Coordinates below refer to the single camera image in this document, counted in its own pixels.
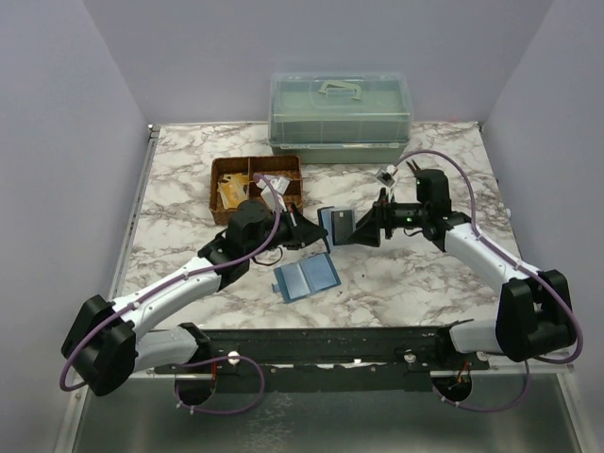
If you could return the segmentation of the black leather card holder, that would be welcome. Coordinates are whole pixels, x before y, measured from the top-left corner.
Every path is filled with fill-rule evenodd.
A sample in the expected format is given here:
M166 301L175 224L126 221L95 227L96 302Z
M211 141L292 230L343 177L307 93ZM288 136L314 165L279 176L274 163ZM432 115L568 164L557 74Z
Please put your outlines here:
M333 252L338 247L350 245L347 243L335 244L333 242L332 228L331 228L331 212L333 210L339 210L339 209L351 209L351 208L341 208L341 207L330 206L330 207L320 208L317 211L319 225L327 231L327 252L328 253Z

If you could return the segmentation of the dark credit card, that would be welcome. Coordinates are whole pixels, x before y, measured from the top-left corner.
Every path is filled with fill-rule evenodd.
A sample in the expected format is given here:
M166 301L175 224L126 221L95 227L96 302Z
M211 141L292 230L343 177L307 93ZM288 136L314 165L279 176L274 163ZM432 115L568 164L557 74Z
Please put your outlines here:
M346 243L355 230L355 213L351 209L339 209L331 212L332 238L335 244Z

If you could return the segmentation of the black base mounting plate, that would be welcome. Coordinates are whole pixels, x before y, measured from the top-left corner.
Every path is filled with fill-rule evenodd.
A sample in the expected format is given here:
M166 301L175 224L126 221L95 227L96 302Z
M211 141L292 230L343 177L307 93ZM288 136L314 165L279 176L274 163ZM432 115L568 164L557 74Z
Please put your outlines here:
M213 329L196 361L235 351L260 366L265 390L281 393L428 392L432 376L488 369L457 352L448 327Z

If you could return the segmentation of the blue plastic card sleeve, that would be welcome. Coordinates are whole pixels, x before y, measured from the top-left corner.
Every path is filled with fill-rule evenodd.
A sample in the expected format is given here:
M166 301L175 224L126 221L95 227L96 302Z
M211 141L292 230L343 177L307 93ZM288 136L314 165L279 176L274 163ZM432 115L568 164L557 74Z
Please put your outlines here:
M313 255L274 270L272 291L285 303L309 297L341 285L340 277L328 253Z

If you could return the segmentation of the yellow handled pliers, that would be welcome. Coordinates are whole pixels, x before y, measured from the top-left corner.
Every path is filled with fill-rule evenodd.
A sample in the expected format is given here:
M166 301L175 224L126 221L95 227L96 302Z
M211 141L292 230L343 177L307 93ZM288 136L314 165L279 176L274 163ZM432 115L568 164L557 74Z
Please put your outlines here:
M417 176L418 173L422 171L421 167L417 164L417 162L414 159L408 159L406 161L406 164L415 176Z

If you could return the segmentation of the brown wicker divided tray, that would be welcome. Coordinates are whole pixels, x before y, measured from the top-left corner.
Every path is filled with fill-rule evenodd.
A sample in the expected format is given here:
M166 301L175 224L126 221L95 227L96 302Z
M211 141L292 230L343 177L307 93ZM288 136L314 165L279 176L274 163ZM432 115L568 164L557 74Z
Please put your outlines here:
M260 173L265 176L285 176L290 184L283 195L287 205L294 203L300 212L303 211L303 177L298 156L244 156L218 158L212 161L210 167L210 212L214 224L225 226L235 212L223 205L219 194L219 183L227 175L244 175L243 181L247 186L247 198L262 201L261 188L254 182L253 175Z

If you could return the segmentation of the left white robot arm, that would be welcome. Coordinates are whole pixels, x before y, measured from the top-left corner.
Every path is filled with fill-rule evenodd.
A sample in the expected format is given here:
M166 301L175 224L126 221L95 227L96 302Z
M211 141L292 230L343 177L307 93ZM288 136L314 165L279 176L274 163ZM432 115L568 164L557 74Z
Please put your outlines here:
M245 201L226 229L181 268L134 294L108 301L101 295L79 309L60 349L66 363L59 387L75 370L97 396L110 394L136 371L179 363L190 373L210 358L202 335L193 327L158 331L157 325L193 301L216 294L248 272L258 254L275 248L299 250L325 241L327 231L296 206L275 212L260 201Z

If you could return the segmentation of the green clear-lid storage box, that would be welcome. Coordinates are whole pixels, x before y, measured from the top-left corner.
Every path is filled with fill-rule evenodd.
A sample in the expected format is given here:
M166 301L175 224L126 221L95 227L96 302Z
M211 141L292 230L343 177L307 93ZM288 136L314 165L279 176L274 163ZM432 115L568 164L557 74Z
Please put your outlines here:
M411 140L413 107L398 73L275 73L268 144L306 164L389 164Z

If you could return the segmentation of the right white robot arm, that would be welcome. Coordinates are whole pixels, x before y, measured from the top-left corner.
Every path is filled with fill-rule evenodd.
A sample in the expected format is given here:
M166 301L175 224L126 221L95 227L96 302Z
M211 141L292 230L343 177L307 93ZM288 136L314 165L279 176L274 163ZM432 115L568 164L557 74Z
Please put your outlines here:
M448 179L441 170L417 170L416 200L397 203L380 191L372 208L339 243L378 247L398 228L418 228L442 252L467 265L498 295L493 321L466 321L448 328L434 346L436 362L447 370L466 362L469 353L502 354L516 362L535 359L574 344L577 330L569 313L565 276L523 263L451 208Z

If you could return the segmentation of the gold cards in tray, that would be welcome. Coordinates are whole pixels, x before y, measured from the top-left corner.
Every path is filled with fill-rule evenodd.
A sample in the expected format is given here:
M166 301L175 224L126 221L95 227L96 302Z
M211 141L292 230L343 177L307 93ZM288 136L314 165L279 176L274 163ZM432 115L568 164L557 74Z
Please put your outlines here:
M218 193L220 195L223 208L225 210L234 210L245 200L248 199L248 175L244 173L224 174L218 179Z

